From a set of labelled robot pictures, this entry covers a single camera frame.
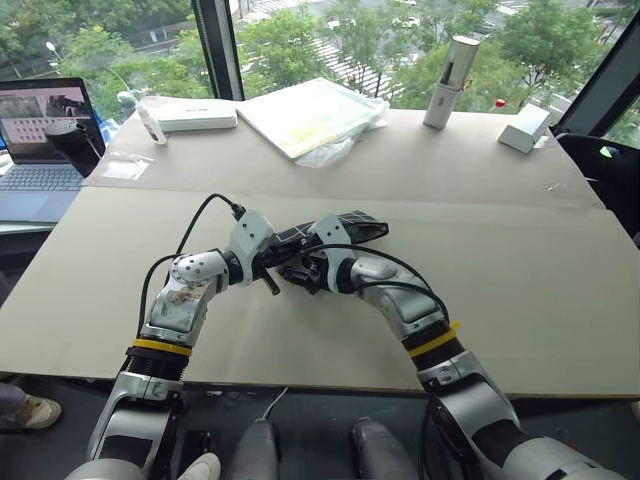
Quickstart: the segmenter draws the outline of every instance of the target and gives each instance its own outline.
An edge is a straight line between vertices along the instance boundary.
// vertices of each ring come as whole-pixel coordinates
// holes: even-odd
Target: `window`
[[[640,149],[640,97],[616,120],[604,138]]]
[[[82,77],[103,119],[118,92],[212,96],[190,0],[2,0],[0,80]]]
[[[554,122],[636,13],[616,0],[229,0],[247,98],[324,76],[425,109],[455,34],[483,40],[456,110]],[[503,108],[497,99],[506,100]]]

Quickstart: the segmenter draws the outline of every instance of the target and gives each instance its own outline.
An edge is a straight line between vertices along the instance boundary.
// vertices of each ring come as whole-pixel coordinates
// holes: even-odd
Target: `gray floor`
[[[87,439],[106,396],[49,378],[21,379],[25,390],[62,403],[64,417],[50,430],[0,434],[2,480],[64,479],[84,459]],[[275,392],[227,392],[221,397],[187,392],[189,412],[182,422],[176,456],[187,430],[211,432],[212,449],[228,465],[244,429],[262,415]],[[384,423],[412,457],[424,401],[338,395],[287,394],[273,410],[280,439],[282,480],[358,478],[353,467],[349,428],[370,416]],[[640,479],[640,425],[627,404],[581,409],[525,419],[533,434],[554,436],[627,479]]]

